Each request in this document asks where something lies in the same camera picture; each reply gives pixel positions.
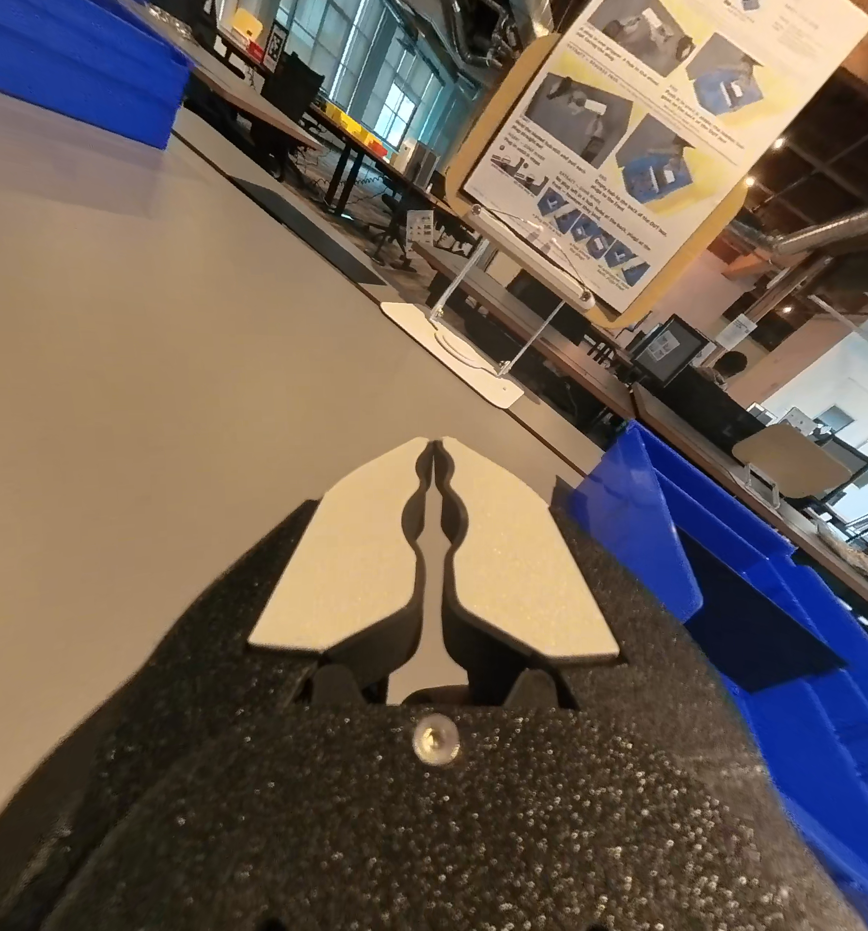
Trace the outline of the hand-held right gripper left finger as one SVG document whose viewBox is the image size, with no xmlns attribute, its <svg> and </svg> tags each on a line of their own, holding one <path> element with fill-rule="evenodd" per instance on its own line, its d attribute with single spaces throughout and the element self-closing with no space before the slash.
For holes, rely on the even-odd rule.
<svg viewBox="0 0 868 931">
<path fill-rule="evenodd" d="M 426 565 L 418 545 L 435 444 L 415 437 L 322 496 L 248 637 L 254 649 L 341 666 L 371 702 L 416 654 Z"/>
</svg>

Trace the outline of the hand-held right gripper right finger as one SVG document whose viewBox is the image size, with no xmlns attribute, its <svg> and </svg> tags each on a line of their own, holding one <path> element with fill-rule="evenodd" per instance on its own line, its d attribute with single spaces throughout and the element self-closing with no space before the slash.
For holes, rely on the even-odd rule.
<svg viewBox="0 0 868 931">
<path fill-rule="evenodd" d="M 548 504 L 453 437 L 436 442 L 444 562 L 442 637 L 473 704 L 506 704 L 524 673 L 573 703 L 563 673 L 610 666 L 621 648 Z"/>
</svg>

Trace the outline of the blue plastic bin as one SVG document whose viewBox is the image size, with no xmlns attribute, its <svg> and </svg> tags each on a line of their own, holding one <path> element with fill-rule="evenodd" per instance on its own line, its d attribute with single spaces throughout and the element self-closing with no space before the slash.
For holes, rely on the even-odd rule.
<svg viewBox="0 0 868 931">
<path fill-rule="evenodd" d="M 868 634 L 789 541 L 635 421 L 567 508 L 718 670 L 789 817 L 868 925 Z"/>
<path fill-rule="evenodd" d="M 191 59 L 121 2 L 0 1 L 0 93 L 167 148 Z"/>
</svg>

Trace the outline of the black monitor with paper sheet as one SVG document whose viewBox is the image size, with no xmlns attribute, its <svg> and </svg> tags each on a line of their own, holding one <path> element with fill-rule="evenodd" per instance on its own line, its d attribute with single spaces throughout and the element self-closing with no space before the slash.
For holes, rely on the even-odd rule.
<svg viewBox="0 0 868 931">
<path fill-rule="evenodd" d="M 674 314 L 631 351 L 627 383 L 665 387 L 713 346 L 707 335 Z"/>
</svg>

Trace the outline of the beige chair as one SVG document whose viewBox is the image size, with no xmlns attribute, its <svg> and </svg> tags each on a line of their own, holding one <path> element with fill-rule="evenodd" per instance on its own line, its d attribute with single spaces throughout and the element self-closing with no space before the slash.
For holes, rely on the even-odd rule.
<svg viewBox="0 0 868 931">
<path fill-rule="evenodd" d="M 743 468 L 744 486 L 764 486 L 778 509 L 784 499 L 820 498 L 847 483 L 850 469 L 795 427 L 767 425 L 737 442 L 730 453 Z"/>
</svg>

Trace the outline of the black desk panel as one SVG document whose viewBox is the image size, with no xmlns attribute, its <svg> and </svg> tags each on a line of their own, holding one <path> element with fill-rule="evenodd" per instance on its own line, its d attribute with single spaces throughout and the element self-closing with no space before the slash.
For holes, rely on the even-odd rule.
<svg viewBox="0 0 868 931">
<path fill-rule="evenodd" d="M 389 288 L 389 283 L 356 257 L 347 244 L 336 239 L 315 219 L 311 211 L 288 200 L 282 193 L 251 180 L 228 175 L 231 184 L 272 219 L 288 230 L 323 260 L 361 289 Z"/>
</svg>

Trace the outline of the yellow storage bins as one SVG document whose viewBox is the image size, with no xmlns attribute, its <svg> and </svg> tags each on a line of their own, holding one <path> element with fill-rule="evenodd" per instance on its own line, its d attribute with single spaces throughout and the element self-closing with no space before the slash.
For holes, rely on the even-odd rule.
<svg viewBox="0 0 868 931">
<path fill-rule="evenodd" d="M 341 110 L 335 104 L 325 101 L 324 113 L 335 127 L 342 129 L 345 134 L 356 139 L 365 147 L 370 149 L 376 156 L 385 159 L 389 155 L 386 145 L 369 129 L 363 127 L 357 120 L 352 118 L 346 111 Z"/>
</svg>

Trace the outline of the paned window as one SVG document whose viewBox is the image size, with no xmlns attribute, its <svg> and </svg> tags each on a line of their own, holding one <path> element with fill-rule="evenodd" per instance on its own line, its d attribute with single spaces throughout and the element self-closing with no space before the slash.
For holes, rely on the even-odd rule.
<svg viewBox="0 0 868 931">
<path fill-rule="evenodd" d="M 449 93 L 433 54 L 391 2 L 280 1 L 286 48 L 323 76 L 322 99 L 371 130 L 391 151 L 419 138 Z"/>
</svg>

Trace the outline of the grey desk wooden edge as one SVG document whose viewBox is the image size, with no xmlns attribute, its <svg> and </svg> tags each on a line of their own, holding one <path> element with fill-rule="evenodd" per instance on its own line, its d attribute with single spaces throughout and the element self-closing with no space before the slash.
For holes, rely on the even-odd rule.
<svg viewBox="0 0 868 931">
<path fill-rule="evenodd" d="M 252 86 L 233 74 L 226 64 L 220 62 L 197 43 L 180 41 L 176 43 L 176 47 L 192 64 L 194 75 L 220 98 L 241 110 L 245 115 L 255 117 L 277 129 L 302 147 L 317 152 L 325 149 L 324 145 L 301 125 L 300 117 L 293 118 L 279 110 Z"/>
</svg>

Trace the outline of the silver air duct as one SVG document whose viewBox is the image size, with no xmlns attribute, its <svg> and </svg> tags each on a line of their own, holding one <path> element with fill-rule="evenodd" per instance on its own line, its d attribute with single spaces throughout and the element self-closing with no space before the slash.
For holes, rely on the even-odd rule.
<svg viewBox="0 0 868 931">
<path fill-rule="evenodd" d="M 834 220 L 807 227 L 799 232 L 769 240 L 765 247 L 771 254 L 784 256 L 830 250 L 847 243 L 855 246 L 868 242 L 868 207 L 849 212 Z"/>
<path fill-rule="evenodd" d="M 451 41 L 466 64 L 505 71 L 534 40 L 555 29 L 544 1 L 442 1 Z"/>
</svg>

